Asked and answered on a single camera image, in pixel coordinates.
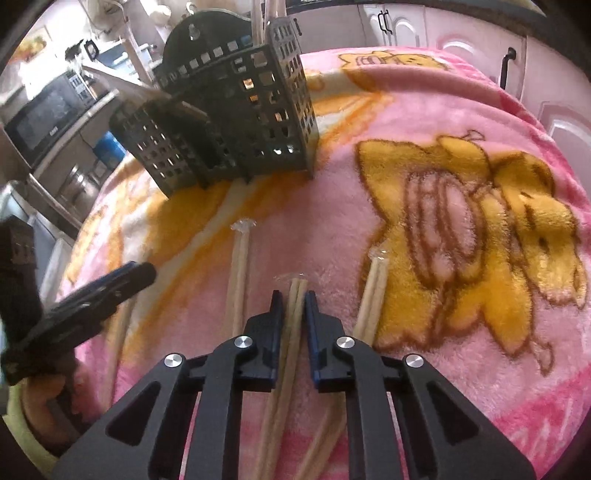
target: microwave oven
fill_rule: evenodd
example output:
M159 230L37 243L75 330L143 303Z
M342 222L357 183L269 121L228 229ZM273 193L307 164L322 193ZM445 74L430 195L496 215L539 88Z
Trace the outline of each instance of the microwave oven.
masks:
M34 170L63 133L95 102L82 77L69 70L26 103L6 124L5 130Z

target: kitchen counter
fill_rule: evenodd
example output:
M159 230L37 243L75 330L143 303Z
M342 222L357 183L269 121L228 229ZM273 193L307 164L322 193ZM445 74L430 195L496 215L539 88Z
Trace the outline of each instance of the kitchen counter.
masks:
M424 5L469 15L517 35L537 38L572 61L591 79L591 47L566 17L559 14L545 17L533 10L500 0L312 0L291 4L287 13L291 15L315 8L363 4Z

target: microwave door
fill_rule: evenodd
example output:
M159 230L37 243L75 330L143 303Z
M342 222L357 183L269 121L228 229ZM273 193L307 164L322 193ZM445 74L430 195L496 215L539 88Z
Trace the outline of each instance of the microwave door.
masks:
M10 121L6 131L31 168L86 111L66 75L50 82Z

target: silver screw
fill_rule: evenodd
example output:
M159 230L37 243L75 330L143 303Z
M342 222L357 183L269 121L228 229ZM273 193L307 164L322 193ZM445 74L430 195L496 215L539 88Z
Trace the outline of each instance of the silver screw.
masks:
M351 348L355 344L355 340L351 337L339 337L336 339L336 344L341 348Z
M248 335L240 335L240 337L236 337L236 340L234 340L234 345L238 348L248 348L252 345L252 338Z
M413 368L419 368L422 367L423 364L425 363L425 360L423 360L423 357L420 355L417 355L416 353L409 355L407 357L407 365L409 367L413 367Z
M170 355L167 355L164 359L164 365L170 368L178 367L182 363L183 357L180 356L178 353L171 353Z

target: blue container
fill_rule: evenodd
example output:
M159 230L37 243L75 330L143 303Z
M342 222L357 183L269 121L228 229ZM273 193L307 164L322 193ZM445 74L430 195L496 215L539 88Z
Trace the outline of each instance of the blue container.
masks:
M127 150L124 149L115 136L109 131L103 135L96 146L92 149L96 158L103 162L111 171L117 168L117 165L127 155Z

